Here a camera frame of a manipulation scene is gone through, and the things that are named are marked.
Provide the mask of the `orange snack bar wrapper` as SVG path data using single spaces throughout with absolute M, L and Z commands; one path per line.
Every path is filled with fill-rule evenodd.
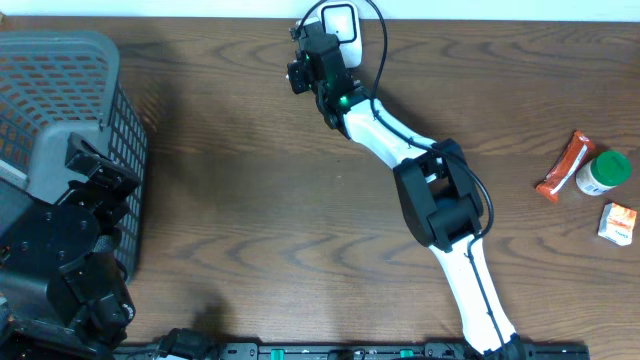
M 595 144 L 581 131 L 576 130 L 558 161 L 535 190 L 552 203 L 558 202 L 558 193 L 595 149 Z

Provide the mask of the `green lid white jar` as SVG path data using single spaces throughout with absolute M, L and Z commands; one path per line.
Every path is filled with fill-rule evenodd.
M 608 150 L 590 160 L 576 174 L 576 185 L 589 196 L 600 196 L 626 182 L 632 174 L 629 159 Z

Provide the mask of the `orange white snack packet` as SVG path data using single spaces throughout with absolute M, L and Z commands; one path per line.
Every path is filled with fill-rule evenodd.
M 598 235 L 619 246 L 633 241 L 637 212 L 616 203 L 607 204 L 601 216 Z

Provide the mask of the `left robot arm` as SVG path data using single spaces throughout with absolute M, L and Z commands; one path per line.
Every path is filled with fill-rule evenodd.
M 71 180 L 54 203 L 1 183 L 1 356 L 111 359 L 136 310 L 114 251 L 137 175 L 69 136 Z

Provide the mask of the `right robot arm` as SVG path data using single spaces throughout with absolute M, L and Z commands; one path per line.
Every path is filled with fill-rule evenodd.
M 419 244 L 441 265 L 462 320 L 463 335 L 486 359 L 523 359 L 524 345 L 502 309 L 483 251 L 493 206 L 453 140 L 436 142 L 389 114 L 351 76 L 337 35 L 299 22 L 299 49 L 287 66 L 294 93 L 311 91 L 327 125 L 364 146 L 393 173 L 402 215 Z

